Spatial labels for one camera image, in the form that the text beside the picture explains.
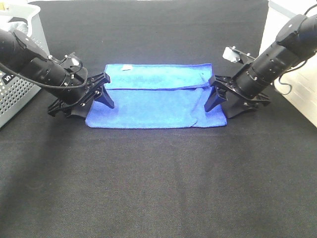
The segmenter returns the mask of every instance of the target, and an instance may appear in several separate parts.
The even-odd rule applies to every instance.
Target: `folded towel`
[[[221,106],[206,113],[211,87],[211,64],[109,64],[111,83],[106,89],[114,100],[110,109],[94,102],[86,118],[90,127],[180,128],[226,125]]]

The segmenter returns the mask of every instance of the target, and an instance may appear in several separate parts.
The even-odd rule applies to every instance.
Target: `black cloth surface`
[[[257,56],[266,0],[34,3],[51,54],[106,63],[212,62],[236,45]],[[272,88],[272,103],[185,129],[92,129],[46,114],[41,91],[0,131],[0,237],[304,238],[317,236],[317,130]]]

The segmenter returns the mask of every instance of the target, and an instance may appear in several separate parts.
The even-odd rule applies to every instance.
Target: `blue towel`
[[[126,65],[109,64],[106,90],[114,100],[110,109],[94,102],[86,118],[90,127],[180,128],[226,125],[218,105],[206,113],[211,87],[211,64]]]

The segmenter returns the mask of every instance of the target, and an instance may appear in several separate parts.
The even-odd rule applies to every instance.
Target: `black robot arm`
[[[0,29],[0,69],[7,73],[4,80],[17,76],[56,96],[57,100],[48,109],[52,116],[62,111],[66,117],[85,118],[93,100],[114,108],[104,89],[104,84],[110,83],[106,73],[88,77],[86,68],[74,53],[57,60],[18,30]]]
[[[233,77],[211,77],[210,85],[214,87],[205,111],[221,104],[226,116],[232,118],[241,112],[256,110],[259,105],[268,105],[269,97],[262,91],[290,68],[314,56],[316,50],[317,15],[293,17],[280,30],[275,42],[256,59],[231,48],[243,66]]]

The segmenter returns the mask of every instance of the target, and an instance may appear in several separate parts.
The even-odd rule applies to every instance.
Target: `wire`
[[[315,8],[317,6],[317,4],[311,6],[310,8],[307,9],[307,11],[304,13],[304,15],[307,15],[307,13],[312,10],[313,8]]]
[[[14,71],[12,71],[11,69],[9,69],[8,67],[6,67],[5,65],[3,65],[1,62],[0,62],[0,68],[2,71],[6,72],[6,73],[9,73],[9,74],[12,74],[13,76],[15,77],[18,77],[20,79],[23,79],[23,80],[26,80],[26,81],[29,81],[31,83],[34,83],[40,87],[43,87],[43,88],[52,88],[52,89],[73,89],[73,88],[82,88],[84,86],[86,86],[87,84],[87,77],[88,77],[88,71],[86,68],[82,68],[84,71],[85,71],[85,80],[82,84],[80,85],[76,85],[76,86],[52,86],[52,85],[46,85],[46,84],[43,84],[43,83],[39,83],[37,81],[34,81],[32,79],[29,79],[27,77],[24,77],[23,75],[19,74],[19,73],[16,73]]]
[[[275,90],[276,90],[277,92],[279,92],[279,93],[280,93],[281,95],[283,95],[283,96],[290,94],[290,93],[292,92],[293,86],[292,86],[292,84],[289,84],[289,83],[282,83],[282,82],[281,82],[282,76],[283,76],[284,74],[286,74],[286,73],[289,73],[289,72],[296,71],[296,70],[300,69],[300,68],[303,67],[306,63],[307,63],[307,60],[304,61],[304,63],[301,64],[300,66],[298,66],[298,67],[296,67],[296,68],[292,68],[292,69],[286,71],[285,73],[283,73],[281,76],[279,76],[278,82],[279,82],[281,85],[287,85],[287,86],[289,86],[289,91],[288,91],[288,93],[281,93],[281,92],[279,92],[279,91],[276,89],[275,83],[274,83],[274,81],[273,81],[273,87],[275,88]]]

